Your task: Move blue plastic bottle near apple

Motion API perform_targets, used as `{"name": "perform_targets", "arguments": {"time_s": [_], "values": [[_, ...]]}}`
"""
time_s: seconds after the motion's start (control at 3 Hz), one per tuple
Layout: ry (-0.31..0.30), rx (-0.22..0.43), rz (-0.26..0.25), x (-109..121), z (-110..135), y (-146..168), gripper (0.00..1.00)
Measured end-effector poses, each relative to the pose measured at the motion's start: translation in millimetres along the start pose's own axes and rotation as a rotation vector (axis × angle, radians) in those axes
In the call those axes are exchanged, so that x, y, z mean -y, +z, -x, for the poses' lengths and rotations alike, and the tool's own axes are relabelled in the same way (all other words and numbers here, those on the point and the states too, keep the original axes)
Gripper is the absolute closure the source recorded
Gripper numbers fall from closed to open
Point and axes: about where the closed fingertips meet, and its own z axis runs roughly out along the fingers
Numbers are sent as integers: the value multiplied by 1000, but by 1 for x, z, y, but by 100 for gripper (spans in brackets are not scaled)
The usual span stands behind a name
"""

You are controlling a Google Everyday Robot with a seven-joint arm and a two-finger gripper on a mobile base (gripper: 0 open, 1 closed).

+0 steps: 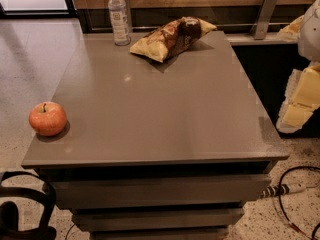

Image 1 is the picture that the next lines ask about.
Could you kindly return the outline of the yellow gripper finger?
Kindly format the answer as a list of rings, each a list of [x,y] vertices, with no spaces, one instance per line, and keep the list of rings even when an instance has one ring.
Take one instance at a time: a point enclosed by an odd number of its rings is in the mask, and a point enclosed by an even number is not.
[[[278,113],[276,128],[281,133],[300,130],[320,107],[320,65],[294,69],[288,78],[285,100]]]
[[[279,32],[277,33],[277,38],[280,40],[297,40],[302,19],[303,19],[303,15],[296,18],[289,25],[280,29]]]

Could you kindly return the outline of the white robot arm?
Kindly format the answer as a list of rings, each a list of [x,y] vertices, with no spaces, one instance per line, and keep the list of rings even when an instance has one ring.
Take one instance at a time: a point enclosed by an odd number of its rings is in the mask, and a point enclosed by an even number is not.
[[[276,128],[291,134],[300,130],[320,107],[320,0],[281,29],[277,38],[296,41],[298,54],[310,61],[305,69],[292,71],[278,113]]]

